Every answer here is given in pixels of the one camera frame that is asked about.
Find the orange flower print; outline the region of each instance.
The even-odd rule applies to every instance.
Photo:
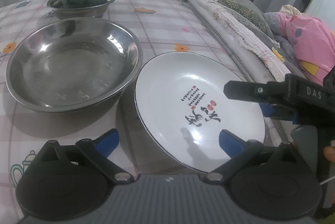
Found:
[[[16,46],[16,43],[7,44],[6,47],[2,50],[2,53],[4,54],[9,53],[10,51],[14,50],[15,46]]]
[[[189,47],[187,47],[187,46],[185,46],[185,45],[181,45],[181,44],[178,44],[178,43],[176,43],[175,44],[175,51],[189,51],[190,50],[190,48]]]

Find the tablecloth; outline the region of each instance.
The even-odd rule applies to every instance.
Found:
[[[74,113],[37,113],[14,100],[5,80],[8,59],[27,35],[58,21],[46,6],[47,1],[28,0],[0,8],[0,223],[16,223],[23,217],[14,185],[21,174],[15,170],[11,175],[12,166],[26,169],[50,139],[73,145],[82,138],[95,139],[116,128],[120,144],[108,158],[134,176],[149,172],[195,173],[170,158],[146,133],[134,105],[134,83],[120,97]],[[200,20],[177,1],[116,0],[103,18],[116,21],[138,37],[144,52],[142,65],[165,52],[190,51],[224,64],[244,79]],[[266,126],[267,145],[271,143],[272,128]]]

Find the metal bowl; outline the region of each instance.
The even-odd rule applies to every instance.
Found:
[[[16,47],[6,83],[31,110],[73,111],[120,92],[136,78],[142,60],[140,42],[127,28],[100,18],[65,19]]]
[[[102,17],[108,5],[114,1],[115,0],[107,0],[107,2],[97,6],[78,9],[65,8],[62,0],[49,0],[46,5],[52,9],[58,19],[62,20],[73,17]]]

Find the teal floral fabric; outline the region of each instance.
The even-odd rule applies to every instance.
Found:
[[[216,2],[235,10],[273,39],[272,31],[264,19],[263,13],[250,0],[216,0]]]

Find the oval plate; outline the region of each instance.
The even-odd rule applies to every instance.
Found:
[[[166,153],[197,171],[210,172],[230,159],[219,146],[221,130],[245,141],[264,142],[259,105],[227,99],[223,88],[230,80],[241,79],[208,57],[190,52],[161,54],[137,78],[137,112]]]

